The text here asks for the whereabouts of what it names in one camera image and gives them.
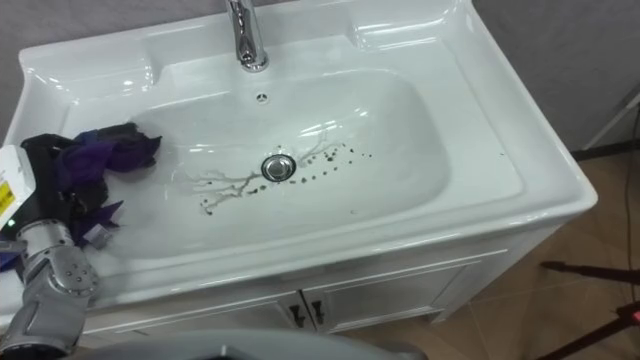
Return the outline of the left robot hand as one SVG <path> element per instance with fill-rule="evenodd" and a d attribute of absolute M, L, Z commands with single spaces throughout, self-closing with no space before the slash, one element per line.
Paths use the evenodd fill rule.
<path fill-rule="evenodd" d="M 56 158 L 68 142 L 41 135 L 1 148 L 1 238 L 15 241 L 32 223 L 56 220 L 68 226 L 108 199 L 103 179 L 67 186 Z"/>

